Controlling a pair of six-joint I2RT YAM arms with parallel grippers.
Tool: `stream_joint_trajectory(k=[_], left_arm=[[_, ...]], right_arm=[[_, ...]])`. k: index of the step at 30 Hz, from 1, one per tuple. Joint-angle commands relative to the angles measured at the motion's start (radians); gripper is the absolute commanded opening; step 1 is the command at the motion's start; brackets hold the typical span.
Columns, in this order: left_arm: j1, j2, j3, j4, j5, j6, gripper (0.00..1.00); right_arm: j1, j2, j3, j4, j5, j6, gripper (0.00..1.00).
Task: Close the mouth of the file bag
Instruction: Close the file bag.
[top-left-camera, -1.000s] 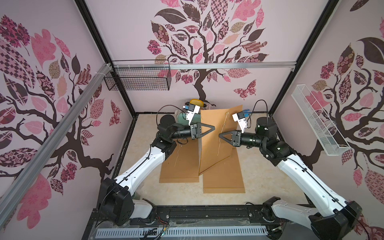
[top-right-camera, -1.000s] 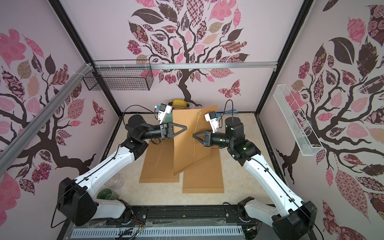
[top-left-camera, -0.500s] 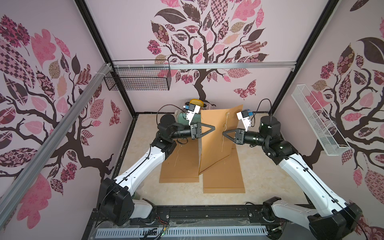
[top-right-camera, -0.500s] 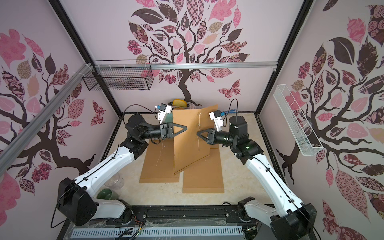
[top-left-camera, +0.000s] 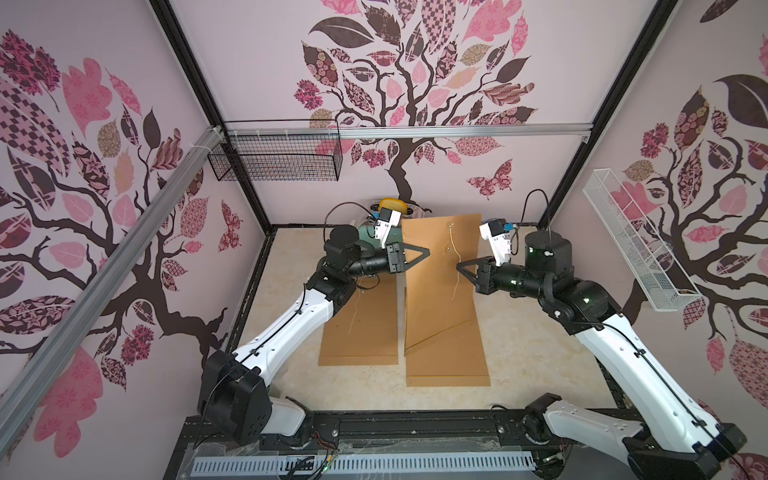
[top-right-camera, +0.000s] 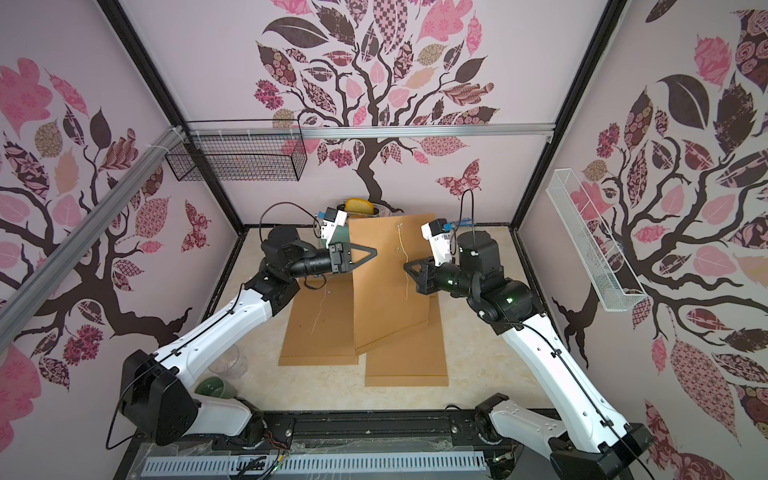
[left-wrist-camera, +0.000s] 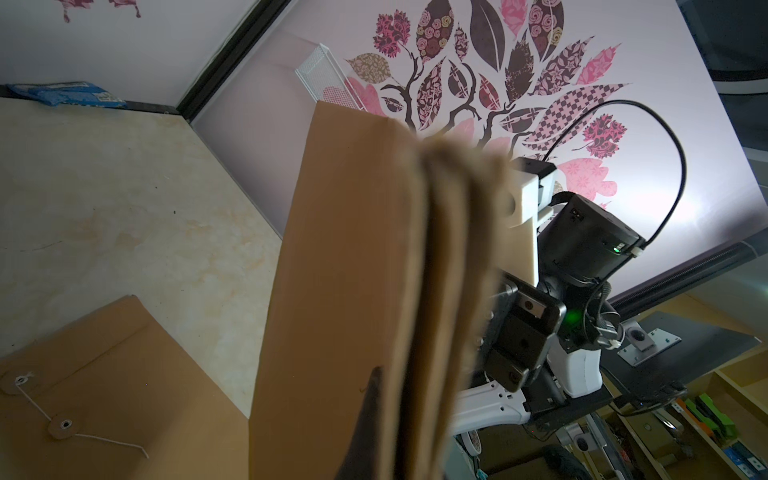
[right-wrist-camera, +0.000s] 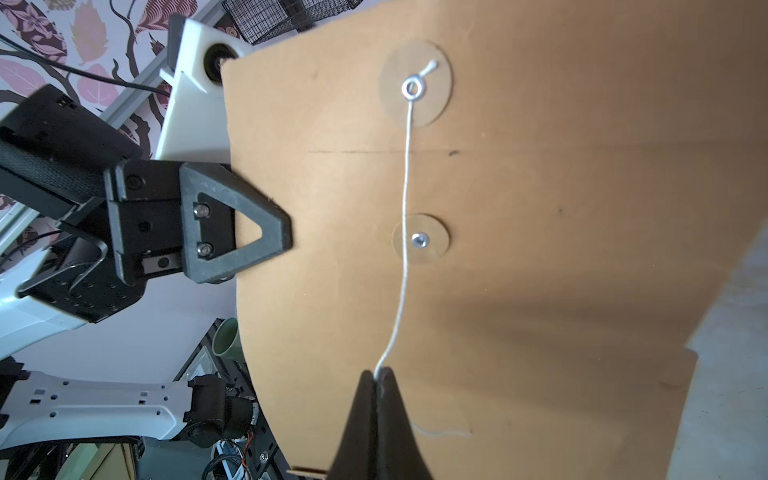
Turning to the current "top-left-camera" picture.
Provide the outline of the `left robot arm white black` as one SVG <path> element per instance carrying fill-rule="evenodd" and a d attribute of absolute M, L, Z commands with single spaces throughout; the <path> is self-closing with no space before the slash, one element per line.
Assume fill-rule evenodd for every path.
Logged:
<path fill-rule="evenodd" d="M 430 255 L 426 247 L 403 242 L 375 249 L 351 225 L 333 228 L 324 252 L 297 299 L 278 319 L 234 352 L 215 351 L 204 364 L 198 411 L 240 445 L 263 434 L 299 434 L 309 411 L 269 395 L 282 365 L 343 309 L 359 278 L 403 273 Z"/>

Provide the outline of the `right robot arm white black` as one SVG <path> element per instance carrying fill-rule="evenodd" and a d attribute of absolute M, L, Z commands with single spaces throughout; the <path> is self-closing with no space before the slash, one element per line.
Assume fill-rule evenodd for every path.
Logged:
<path fill-rule="evenodd" d="M 512 263 L 512 231 L 483 223 L 491 255 L 458 263 L 479 294 L 536 300 L 547 316 L 585 346 L 628 396 L 637 421 L 583 409 L 546 393 L 522 420 L 526 437 L 545 445 L 568 439 L 626 464 L 639 479 L 711 479 L 735 460 L 745 434 L 698 404 L 646 348 L 607 290 L 575 277 L 571 243 L 537 230 L 525 238 L 525 262 Z"/>

